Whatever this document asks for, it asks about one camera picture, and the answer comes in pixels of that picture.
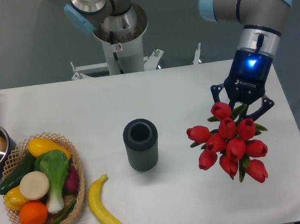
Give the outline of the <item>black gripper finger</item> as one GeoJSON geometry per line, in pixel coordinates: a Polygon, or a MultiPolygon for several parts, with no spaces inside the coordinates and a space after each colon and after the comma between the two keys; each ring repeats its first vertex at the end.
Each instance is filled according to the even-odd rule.
{"type": "Polygon", "coordinates": [[[210,87],[213,101],[229,103],[230,99],[227,95],[226,89],[224,88],[224,83],[215,84],[210,87]]]}
{"type": "Polygon", "coordinates": [[[245,118],[252,119],[254,122],[260,118],[264,113],[269,111],[275,105],[274,101],[266,95],[261,97],[261,106],[253,113],[247,114],[245,118]]]}

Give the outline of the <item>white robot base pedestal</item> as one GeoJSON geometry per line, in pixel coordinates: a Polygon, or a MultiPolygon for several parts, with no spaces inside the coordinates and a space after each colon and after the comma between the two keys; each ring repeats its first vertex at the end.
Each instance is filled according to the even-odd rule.
{"type": "Polygon", "coordinates": [[[156,48],[149,56],[144,56],[142,43],[142,35],[125,43],[101,40],[106,62],[83,66],[74,66],[71,62],[72,80],[162,69],[165,66],[162,59],[164,51],[156,48]]]}

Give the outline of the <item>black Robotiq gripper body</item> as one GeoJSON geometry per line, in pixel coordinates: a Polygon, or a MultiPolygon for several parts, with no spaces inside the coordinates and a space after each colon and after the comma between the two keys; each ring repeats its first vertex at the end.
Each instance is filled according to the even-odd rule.
{"type": "Polygon", "coordinates": [[[267,55],[236,51],[230,72],[224,81],[231,107],[237,102],[249,105],[264,96],[272,62],[273,59],[267,55]]]}

